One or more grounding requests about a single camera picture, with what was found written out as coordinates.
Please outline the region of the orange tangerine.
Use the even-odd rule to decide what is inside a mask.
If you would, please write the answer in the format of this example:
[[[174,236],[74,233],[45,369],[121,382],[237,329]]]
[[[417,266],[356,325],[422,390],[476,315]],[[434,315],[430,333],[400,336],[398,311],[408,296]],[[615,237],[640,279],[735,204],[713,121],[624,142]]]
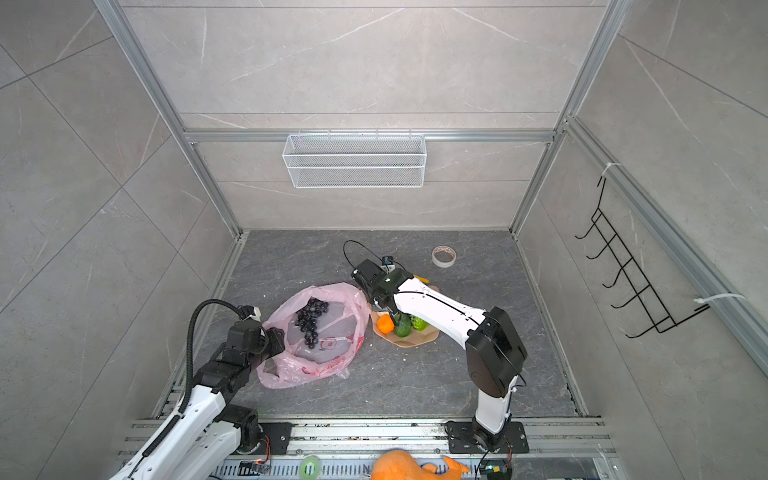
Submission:
[[[395,330],[396,325],[389,314],[382,313],[376,321],[376,327],[379,333],[386,336]]]

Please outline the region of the smooth green mango fruit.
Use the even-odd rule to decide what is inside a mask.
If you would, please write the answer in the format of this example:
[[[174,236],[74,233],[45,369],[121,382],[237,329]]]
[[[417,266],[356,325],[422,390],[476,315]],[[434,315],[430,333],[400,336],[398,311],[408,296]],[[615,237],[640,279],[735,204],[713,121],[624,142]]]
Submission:
[[[412,331],[412,317],[408,314],[398,313],[394,317],[394,334],[399,338],[406,338]]]

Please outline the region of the dark purple grape bunch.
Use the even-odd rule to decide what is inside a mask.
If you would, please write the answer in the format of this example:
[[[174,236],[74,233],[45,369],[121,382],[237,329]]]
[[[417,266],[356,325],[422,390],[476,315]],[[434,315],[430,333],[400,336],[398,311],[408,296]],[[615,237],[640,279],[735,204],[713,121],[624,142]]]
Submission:
[[[307,304],[296,312],[294,325],[303,333],[304,343],[310,350],[314,349],[317,344],[319,336],[317,322],[328,310],[328,302],[311,297]]]

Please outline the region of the beige flower-shaped plate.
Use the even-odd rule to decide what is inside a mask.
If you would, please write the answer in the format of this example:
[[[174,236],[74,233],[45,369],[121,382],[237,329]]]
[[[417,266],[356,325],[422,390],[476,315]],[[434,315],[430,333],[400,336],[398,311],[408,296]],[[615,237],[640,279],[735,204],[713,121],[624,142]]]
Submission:
[[[379,309],[379,308],[374,307],[371,304],[370,304],[370,306],[371,306],[371,310],[372,310],[371,318],[372,318],[372,322],[373,322],[373,331],[374,331],[374,333],[376,335],[378,335],[379,337],[381,337],[382,339],[388,341],[389,343],[392,343],[393,345],[396,345],[396,346],[398,346],[400,348],[413,348],[413,347],[417,347],[417,346],[421,346],[421,345],[430,343],[430,342],[436,340],[438,338],[438,336],[439,336],[439,330],[437,328],[435,328],[434,326],[431,326],[429,323],[428,323],[429,326],[424,331],[416,331],[416,330],[412,329],[410,335],[408,337],[406,337],[406,338],[399,338],[399,337],[397,337],[394,334],[394,331],[392,333],[384,336],[384,335],[382,335],[381,333],[379,333],[377,331],[376,321],[377,321],[378,317],[382,313],[387,313],[387,314],[389,314],[392,317],[392,320],[394,321],[394,317],[398,313],[404,313],[404,312],[400,311],[398,308],[397,309]]]

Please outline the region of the pink plastic bag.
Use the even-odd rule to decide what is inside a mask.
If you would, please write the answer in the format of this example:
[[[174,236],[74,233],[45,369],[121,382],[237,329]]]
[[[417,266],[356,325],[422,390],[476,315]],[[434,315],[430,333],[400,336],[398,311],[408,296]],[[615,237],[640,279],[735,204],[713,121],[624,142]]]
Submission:
[[[296,312],[311,298],[329,303],[328,312],[317,322],[317,344],[310,350],[294,325]],[[261,384],[287,389],[315,380],[348,376],[348,366],[360,350],[370,321],[371,309],[361,290],[336,283],[310,286],[283,302],[265,322],[285,334],[283,353],[254,368]]]

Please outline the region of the green bumpy fruit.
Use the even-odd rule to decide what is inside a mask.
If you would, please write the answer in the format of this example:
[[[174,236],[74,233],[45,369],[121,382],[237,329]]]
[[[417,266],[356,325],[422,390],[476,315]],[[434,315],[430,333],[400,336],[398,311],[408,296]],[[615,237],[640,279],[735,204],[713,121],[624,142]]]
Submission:
[[[424,331],[429,326],[429,324],[426,321],[424,321],[423,319],[419,318],[419,317],[412,316],[411,317],[411,326],[412,326],[413,330]]]

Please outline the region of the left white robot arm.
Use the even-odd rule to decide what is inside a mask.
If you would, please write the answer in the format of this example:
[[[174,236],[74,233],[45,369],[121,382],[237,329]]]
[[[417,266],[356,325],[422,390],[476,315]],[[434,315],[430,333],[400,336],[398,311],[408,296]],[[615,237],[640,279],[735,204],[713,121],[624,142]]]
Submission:
[[[229,455],[264,447],[257,411],[233,399],[254,368],[284,351],[284,330],[265,329],[253,316],[236,322],[172,414],[113,477],[205,479]]]

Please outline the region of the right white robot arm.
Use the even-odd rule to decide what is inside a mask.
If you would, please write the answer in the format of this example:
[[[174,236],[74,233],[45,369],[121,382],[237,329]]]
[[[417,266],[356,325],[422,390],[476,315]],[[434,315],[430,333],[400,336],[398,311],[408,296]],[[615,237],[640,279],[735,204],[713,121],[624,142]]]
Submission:
[[[373,306],[424,320],[463,347],[468,376],[478,388],[474,443],[487,451],[505,446],[511,432],[511,397],[524,384],[528,357],[507,312],[464,305],[402,268],[386,271],[370,260],[354,267],[351,277]]]

